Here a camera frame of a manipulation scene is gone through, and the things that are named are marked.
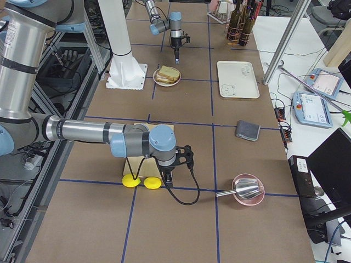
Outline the bread slice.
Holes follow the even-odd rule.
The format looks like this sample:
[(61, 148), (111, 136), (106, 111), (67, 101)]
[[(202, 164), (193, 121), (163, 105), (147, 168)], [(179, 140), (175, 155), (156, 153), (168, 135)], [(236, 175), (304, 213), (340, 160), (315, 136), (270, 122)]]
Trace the bread slice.
[(168, 78), (168, 79), (172, 79), (172, 80), (176, 80), (180, 77), (180, 72), (173, 67), (168, 67), (168, 66), (162, 66), (158, 73), (158, 76), (162, 76), (164, 78)]

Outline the white round plate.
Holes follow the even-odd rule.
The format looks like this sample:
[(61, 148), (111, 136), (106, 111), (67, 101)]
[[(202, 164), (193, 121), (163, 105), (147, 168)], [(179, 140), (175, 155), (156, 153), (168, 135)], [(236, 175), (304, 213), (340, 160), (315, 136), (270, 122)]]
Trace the white round plate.
[(155, 83), (163, 87), (177, 84), (181, 79), (181, 73), (174, 67), (162, 66), (153, 73)]

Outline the cream rectangular tray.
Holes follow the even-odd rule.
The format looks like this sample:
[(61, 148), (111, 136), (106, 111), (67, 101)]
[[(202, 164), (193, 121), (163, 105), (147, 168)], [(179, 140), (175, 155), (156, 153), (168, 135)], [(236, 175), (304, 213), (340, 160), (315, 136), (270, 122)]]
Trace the cream rectangular tray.
[(257, 99), (260, 97), (253, 66), (248, 61), (217, 62), (219, 93), (223, 98)]

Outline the yellow lemon right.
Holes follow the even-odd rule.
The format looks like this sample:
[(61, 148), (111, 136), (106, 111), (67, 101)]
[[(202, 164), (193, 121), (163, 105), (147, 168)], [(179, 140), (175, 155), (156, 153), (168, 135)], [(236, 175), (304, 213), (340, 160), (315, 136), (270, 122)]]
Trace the yellow lemon right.
[(162, 181), (156, 177), (148, 177), (144, 180), (144, 186), (150, 190), (155, 190), (160, 188)]

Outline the yellow lemon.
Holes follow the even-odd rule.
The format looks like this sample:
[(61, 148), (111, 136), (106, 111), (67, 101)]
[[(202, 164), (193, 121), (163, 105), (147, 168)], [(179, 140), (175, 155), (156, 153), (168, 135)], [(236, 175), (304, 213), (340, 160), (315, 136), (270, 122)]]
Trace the yellow lemon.
[(155, 190), (160, 188), (162, 181), (156, 177), (148, 177), (144, 180), (144, 186), (150, 190)]
[(134, 178), (132, 174), (126, 174), (122, 178), (122, 184), (125, 187), (128, 188), (133, 188), (138, 186), (141, 183), (141, 180), (139, 178)]

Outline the wooden cutting board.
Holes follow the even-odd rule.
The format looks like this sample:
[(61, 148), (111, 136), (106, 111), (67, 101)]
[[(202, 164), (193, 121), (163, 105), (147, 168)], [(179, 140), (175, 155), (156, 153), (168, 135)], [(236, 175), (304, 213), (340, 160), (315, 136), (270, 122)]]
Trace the wooden cutting board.
[[(151, 123), (135, 123), (135, 124), (144, 124), (145, 126), (147, 126), (149, 128), (149, 130), (151, 131), (152, 129), (154, 129), (157, 125), (161, 125), (160, 123), (156, 123), (156, 122), (151, 122)], [(132, 172), (134, 175), (137, 174), (139, 165), (141, 163), (141, 160), (143, 159), (143, 156), (140, 157), (128, 157), (128, 160), (130, 162), (131, 168), (132, 168)], [(148, 158), (145, 159), (140, 167), (140, 171), (138, 174), (138, 177), (141, 179), (145, 179), (145, 178), (149, 178), (149, 177), (157, 177), (157, 178), (161, 178), (160, 173), (158, 171), (156, 162), (153, 158)]]

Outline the bottom toast slice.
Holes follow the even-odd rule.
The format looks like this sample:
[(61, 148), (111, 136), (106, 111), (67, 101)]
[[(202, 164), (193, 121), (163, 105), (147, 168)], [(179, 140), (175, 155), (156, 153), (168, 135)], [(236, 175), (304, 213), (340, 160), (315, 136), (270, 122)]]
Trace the bottom toast slice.
[(164, 87), (169, 87), (169, 86), (175, 85), (180, 81), (180, 78), (173, 80), (173, 79), (165, 78), (163, 76), (159, 76), (158, 74), (154, 75), (153, 78), (154, 78), (154, 81), (158, 85), (161, 85)]

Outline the yellow lemon left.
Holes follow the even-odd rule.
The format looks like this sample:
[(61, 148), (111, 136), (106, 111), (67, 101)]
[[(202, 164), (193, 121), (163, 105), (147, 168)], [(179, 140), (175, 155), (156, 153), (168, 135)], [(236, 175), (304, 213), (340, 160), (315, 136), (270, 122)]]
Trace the yellow lemon left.
[(139, 178), (134, 178), (132, 174), (126, 174), (122, 178), (122, 184), (125, 187), (128, 188), (133, 188), (138, 186), (141, 183), (141, 180)]

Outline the brown wine bottle back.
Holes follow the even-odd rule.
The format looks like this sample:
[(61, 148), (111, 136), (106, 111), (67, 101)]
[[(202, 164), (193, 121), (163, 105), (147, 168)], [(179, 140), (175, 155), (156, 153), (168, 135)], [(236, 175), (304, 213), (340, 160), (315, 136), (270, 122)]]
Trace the brown wine bottle back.
[(236, 1), (236, 7), (231, 14), (228, 31), (227, 31), (227, 39), (229, 41), (235, 41), (239, 34), (239, 22), (241, 19), (241, 5), (242, 0)]

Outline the brown wine bottle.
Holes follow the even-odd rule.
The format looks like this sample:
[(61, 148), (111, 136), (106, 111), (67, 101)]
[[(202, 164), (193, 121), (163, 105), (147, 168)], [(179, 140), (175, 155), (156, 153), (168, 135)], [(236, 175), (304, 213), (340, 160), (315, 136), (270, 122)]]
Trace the brown wine bottle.
[(241, 19), (241, 5), (242, 0), (236, 1), (236, 7), (231, 14), (228, 31), (227, 31), (227, 39), (229, 41), (235, 41), (239, 34), (239, 22)]
[(252, 1), (247, 1), (247, 6), (246, 6), (246, 12), (244, 16), (244, 26), (241, 31), (240, 39), (239, 39), (239, 45), (240, 46), (245, 46), (248, 42), (248, 37), (251, 32), (251, 25), (252, 25), (252, 16), (254, 14), (254, 5), (255, 5), (255, 0)]

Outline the brown wine bottle front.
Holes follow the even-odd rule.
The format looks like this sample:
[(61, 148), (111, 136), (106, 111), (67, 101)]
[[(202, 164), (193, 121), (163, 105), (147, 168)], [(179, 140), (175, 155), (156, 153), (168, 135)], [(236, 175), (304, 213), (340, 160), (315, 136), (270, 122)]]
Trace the brown wine bottle front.
[(240, 46), (245, 46), (248, 42), (248, 37), (251, 32), (251, 25), (252, 25), (252, 16), (254, 14), (254, 5), (255, 5), (255, 0), (252, 1), (247, 1), (247, 6), (246, 6), (246, 12), (244, 16), (244, 26), (241, 31), (240, 39), (239, 39), (239, 45)]

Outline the metal scoop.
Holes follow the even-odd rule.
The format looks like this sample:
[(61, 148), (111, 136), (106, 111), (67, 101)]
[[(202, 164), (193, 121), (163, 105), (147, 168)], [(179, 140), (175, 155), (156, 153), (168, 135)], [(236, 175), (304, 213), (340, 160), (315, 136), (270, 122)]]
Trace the metal scoop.
[(216, 197), (235, 195), (240, 199), (249, 200), (261, 195), (262, 193), (263, 191), (261, 190), (257, 179), (243, 178), (235, 181), (234, 188), (232, 190), (217, 192)]

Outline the black computer box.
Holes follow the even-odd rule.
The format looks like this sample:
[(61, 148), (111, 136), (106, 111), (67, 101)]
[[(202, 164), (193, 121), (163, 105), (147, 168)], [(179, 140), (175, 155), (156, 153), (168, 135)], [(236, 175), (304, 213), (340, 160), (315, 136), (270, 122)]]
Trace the black computer box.
[(288, 163), (297, 194), (300, 197), (315, 198), (316, 194), (311, 172), (307, 165), (307, 158), (292, 155), (288, 159)]

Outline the teach pendant far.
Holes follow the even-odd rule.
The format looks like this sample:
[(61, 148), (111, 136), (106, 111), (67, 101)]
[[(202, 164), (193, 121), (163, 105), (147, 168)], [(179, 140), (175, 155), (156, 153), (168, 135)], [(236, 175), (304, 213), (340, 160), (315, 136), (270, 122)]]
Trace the teach pendant far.
[(312, 70), (305, 79), (308, 85), (330, 99), (337, 97), (343, 81), (344, 78), (339, 73), (331, 73), (321, 68)]

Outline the white pedestal column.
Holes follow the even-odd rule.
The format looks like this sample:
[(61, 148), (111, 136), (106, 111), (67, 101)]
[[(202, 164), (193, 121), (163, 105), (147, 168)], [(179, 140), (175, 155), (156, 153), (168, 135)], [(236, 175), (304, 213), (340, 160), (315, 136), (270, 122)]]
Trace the white pedestal column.
[(109, 89), (142, 90), (148, 66), (140, 64), (132, 54), (122, 1), (99, 1), (112, 61), (106, 87)]

